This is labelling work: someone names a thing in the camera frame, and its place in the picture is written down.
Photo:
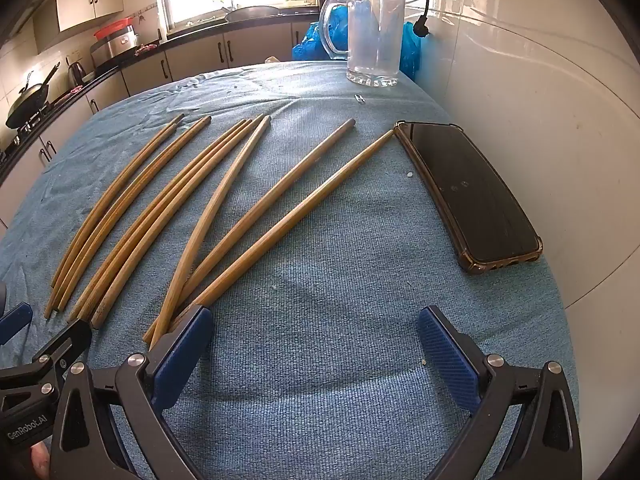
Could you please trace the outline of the wooden chopstick two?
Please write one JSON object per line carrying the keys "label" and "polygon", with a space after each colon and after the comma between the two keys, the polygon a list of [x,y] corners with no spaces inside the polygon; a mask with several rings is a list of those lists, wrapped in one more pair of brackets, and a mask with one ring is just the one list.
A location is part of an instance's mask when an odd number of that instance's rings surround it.
{"label": "wooden chopstick two", "polygon": [[68,298],[73,293],[82,274],[85,273],[88,264],[93,259],[98,249],[103,244],[107,235],[111,233],[114,225],[126,212],[134,199],[143,191],[149,182],[160,172],[197,133],[210,124],[212,118],[205,116],[186,130],[181,136],[173,140],[167,148],[164,148],[146,166],[140,174],[128,185],[115,203],[109,206],[106,213],[99,218],[98,224],[89,232],[81,245],[75,244],[72,250],[73,259],[63,266],[62,280],[56,282],[47,307],[44,309],[44,317],[50,318],[54,309],[62,310],[68,303]]}

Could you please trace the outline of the steel pot red lid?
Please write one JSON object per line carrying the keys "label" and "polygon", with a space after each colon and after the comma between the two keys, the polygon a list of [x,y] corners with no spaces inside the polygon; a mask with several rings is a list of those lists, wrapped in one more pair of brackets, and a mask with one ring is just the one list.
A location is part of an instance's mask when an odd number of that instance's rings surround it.
{"label": "steel pot red lid", "polygon": [[90,48],[94,66],[98,67],[119,55],[140,47],[139,36],[134,30],[133,18],[111,22],[94,33],[96,41]]}

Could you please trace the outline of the wooden chopstick one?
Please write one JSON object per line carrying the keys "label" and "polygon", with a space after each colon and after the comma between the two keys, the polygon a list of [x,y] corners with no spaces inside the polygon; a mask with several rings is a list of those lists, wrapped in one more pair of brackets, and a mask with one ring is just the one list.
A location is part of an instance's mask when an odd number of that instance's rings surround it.
{"label": "wooden chopstick one", "polygon": [[70,242],[70,246],[68,246],[64,257],[58,264],[58,268],[56,269],[55,274],[53,274],[53,278],[50,283],[51,287],[54,287],[56,284],[58,284],[58,280],[60,279],[61,274],[64,271],[66,263],[71,263],[72,259],[74,258],[74,256],[72,255],[73,250],[80,249],[81,246],[85,243],[85,239],[93,230],[96,222],[100,220],[102,214],[104,214],[106,207],[111,203],[112,200],[114,200],[114,197],[127,183],[130,177],[151,155],[152,151],[154,151],[163,142],[163,140],[165,140],[170,135],[169,130],[173,126],[178,125],[178,123],[182,121],[183,117],[183,114],[179,114],[175,118],[172,118],[166,126],[163,126],[163,128],[161,128],[160,131],[155,136],[153,136],[152,139],[149,140],[149,142],[145,144],[145,146],[140,151],[137,152],[136,156],[134,156],[134,158],[130,160],[129,164],[108,186],[100,199],[92,207],[91,211],[88,214],[88,217],[85,218],[84,222],[82,222],[81,227]]}

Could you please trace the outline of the wooden chopstick six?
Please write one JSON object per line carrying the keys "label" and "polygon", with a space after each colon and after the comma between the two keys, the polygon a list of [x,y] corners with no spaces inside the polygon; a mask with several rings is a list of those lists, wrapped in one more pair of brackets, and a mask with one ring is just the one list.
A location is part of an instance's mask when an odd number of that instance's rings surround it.
{"label": "wooden chopstick six", "polygon": [[160,309],[160,314],[153,325],[150,326],[148,331],[143,335],[143,341],[147,342],[150,346],[156,344],[160,339],[160,336],[167,332],[172,316],[175,313],[176,307],[178,307],[180,295],[182,294],[184,286],[186,286],[186,281],[190,278],[196,255],[203,243],[204,237],[212,225],[221,204],[224,202],[224,199],[230,191],[233,181],[238,176],[247,159],[250,157],[250,154],[252,154],[252,151],[254,151],[256,144],[262,137],[265,130],[269,127],[270,122],[271,117],[269,115],[265,115],[258,122],[253,133],[239,152],[239,155],[236,156],[236,159],[232,162],[229,170],[217,186],[216,191],[206,205],[201,218],[198,219],[198,223],[186,243],[186,248],[184,248],[183,254],[178,262],[178,266],[176,267],[175,274],[170,282],[162,308]]}

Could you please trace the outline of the black wok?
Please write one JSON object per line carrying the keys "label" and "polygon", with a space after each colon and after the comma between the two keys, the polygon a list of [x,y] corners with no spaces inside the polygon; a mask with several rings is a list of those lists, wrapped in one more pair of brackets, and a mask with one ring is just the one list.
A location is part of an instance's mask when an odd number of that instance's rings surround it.
{"label": "black wok", "polygon": [[55,66],[51,68],[43,82],[25,86],[21,90],[20,96],[12,104],[8,117],[6,118],[6,126],[9,129],[18,130],[24,127],[29,119],[40,111],[49,93],[49,82],[59,67],[60,62],[57,62]]}

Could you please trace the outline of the clear glass mug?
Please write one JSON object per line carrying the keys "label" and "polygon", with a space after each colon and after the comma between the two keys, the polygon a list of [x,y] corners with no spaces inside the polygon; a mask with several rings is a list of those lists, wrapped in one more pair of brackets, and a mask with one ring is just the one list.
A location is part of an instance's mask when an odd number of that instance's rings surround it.
{"label": "clear glass mug", "polygon": [[[396,86],[406,0],[326,0],[320,10],[322,46],[331,60],[347,62],[346,77],[369,88]],[[337,6],[347,8],[347,48],[338,50],[329,33]]]}

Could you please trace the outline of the electric kettle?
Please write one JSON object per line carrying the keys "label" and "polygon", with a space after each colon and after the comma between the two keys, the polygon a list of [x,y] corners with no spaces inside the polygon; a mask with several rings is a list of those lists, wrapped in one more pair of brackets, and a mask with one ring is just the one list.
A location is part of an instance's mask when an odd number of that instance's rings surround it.
{"label": "electric kettle", "polygon": [[68,64],[67,73],[68,79],[70,80],[70,86],[72,88],[82,86],[84,84],[84,78],[87,73],[79,62]]}

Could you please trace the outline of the blue towel table cloth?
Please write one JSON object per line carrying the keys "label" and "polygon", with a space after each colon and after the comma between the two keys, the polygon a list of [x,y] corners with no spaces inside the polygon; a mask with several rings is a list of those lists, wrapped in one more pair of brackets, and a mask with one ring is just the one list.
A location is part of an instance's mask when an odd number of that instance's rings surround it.
{"label": "blue towel table cloth", "polygon": [[[2,237],[8,303],[28,302],[36,312],[2,348],[3,366],[28,362],[64,327],[65,318],[41,311],[70,241],[120,170],[179,114],[186,124],[212,120],[134,200],[96,262],[183,166],[239,120],[266,114],[271,124],[202,254],[335,128],[349,118],[356,125],[248,230],[227,262],[396,122],[447,120],[409,79],[362,88],[330,62],[204,74],[101,110],[58,150]],[[416,333],[420,310],[431,305],[485,352],[519,366],[559,362],[577,386],[548,263],[465,273],[430,194],[390,139],[214,304],[213,340],[166,412],[168,425],[207,479],[422,479],[466,421]]]}

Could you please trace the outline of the wooden chopstick seven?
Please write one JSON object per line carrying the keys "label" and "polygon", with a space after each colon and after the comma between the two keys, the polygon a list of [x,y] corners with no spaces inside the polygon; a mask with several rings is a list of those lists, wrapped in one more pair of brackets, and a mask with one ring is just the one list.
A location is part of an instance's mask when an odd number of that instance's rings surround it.
{"label": "wooden chopstick seven", "polygon": [[262,196],[244,216],[235,223],[230,231],[221,241],[209,252],[204,260],[195,268],[191,274],[186,271],[191,270],[192,263],[187,266],[179,264],[181,275],[179,276],[179,288],[170,286],[168,299],[164,301],[160,314],[152,323],[148,331],[143,336],[145,342],[155,342],[160,338],[157,331],[160,323],[165,321],[168,324],[176,313],[176,309],[188,299],[196,286],[203,281],[203,278],[216,266],[222,257],[241,239],[241,237],[254,226],[256,221],[277,201],[277,199],[295,183],[337,140],[356,124],[354,118],[349,118],[302,158],[290,171],[288,171],[272,188]]}

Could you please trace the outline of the wooden chopstick eight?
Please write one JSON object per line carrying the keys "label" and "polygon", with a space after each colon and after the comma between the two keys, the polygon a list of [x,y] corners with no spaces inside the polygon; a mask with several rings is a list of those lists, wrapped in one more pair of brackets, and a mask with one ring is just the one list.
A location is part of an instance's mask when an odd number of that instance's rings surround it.
{"label": "wooden chopstick eight", "polygon": [[394,135],[394,130],[388,130],[373,143],[367,146],[358,155],[352,158],[335,174],[332,174],[326,182],[318,186],[314,192],[310,193],[294,209],[288,212],[269,231],[250,246],[239,258],[236,258],[224,272],[222,272],[213,283],[210,283],[182,312],[180,312],[171,323],[168,330],[171,332],[196,306],[210,307],[219,297],[222,296],[251,266],[262,258],[268,250],[279,240],[282,240],[299,221],[302,221],[307,214],[318,207],[322,200],[325,200],[342,182],[353,174],[364,162],[366,162],[377,150],[390,140]]}

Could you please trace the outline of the blue plastic bag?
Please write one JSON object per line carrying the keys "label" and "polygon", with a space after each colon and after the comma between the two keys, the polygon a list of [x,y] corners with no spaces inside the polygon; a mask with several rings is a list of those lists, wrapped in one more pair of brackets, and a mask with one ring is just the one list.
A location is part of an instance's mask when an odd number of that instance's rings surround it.
{"label": "blue plastic bag", "polygon": [[[294,44],[292,49],[294,61],[329,61],[328,52],[322,46],[320,30],[319,22],[312,22],[309,25],[303,38]],[[329,18],[329,33],[334,46],[338,50],[345,50],[348,40],[346,6],[337,6],[332,10]],[[416,81],[420,66],[421,38],[414,33],[413,24],[405,22],[402,30],[399,69],[401,73]]]}

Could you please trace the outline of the black smartphone in case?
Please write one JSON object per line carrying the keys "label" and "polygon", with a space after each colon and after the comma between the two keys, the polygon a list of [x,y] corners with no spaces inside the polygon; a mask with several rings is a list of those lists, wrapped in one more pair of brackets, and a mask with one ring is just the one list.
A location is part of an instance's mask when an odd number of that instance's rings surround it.
{"label": "black smartphone in case", "polygon": [[481,274],[540,258],[544,243],[532,222],[462,128],[398,122],[394,133],[434,200],[465,272]]}

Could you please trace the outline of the wooden chopstick five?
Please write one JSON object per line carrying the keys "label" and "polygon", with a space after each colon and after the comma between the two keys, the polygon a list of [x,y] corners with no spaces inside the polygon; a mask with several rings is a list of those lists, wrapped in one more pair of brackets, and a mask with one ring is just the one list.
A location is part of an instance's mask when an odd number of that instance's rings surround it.
{"label": "wooden chopstick five", "polygon": [[178,191],[172,193],[166,205],[160,205],[159,212],[152,212],[151,219],[143,221],[138,229],[139,233],[127,240],[127,245],[122,248],[124,254],[117,256],[110,264],[96,285],[92,298],[82,307],[79,317],[83,321],[91,322],[91,326],[96,330],[102,326],[131,274],[168,222],[227,154],[254,131],[263,117],[264,115],[259,115],[233,133],[213,155],[208,156],[206,162],[203,162],[192,176],[186,178],[186,182],[177,185]]}

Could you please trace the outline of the lower kitchen cabinets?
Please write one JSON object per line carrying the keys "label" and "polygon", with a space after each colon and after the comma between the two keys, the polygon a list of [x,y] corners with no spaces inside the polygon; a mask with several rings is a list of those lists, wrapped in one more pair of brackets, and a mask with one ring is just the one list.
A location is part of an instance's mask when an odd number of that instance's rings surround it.
{"label": "lower kitchen cabinets", "polygon": [[7,228],[30,188],[58,150],[92,115],[140,92],[202,73],[288,61],[318,13],[278,15],[184,32],[139,56],[131,55],[56,106],[21,138],[1,164],[1,225]]}

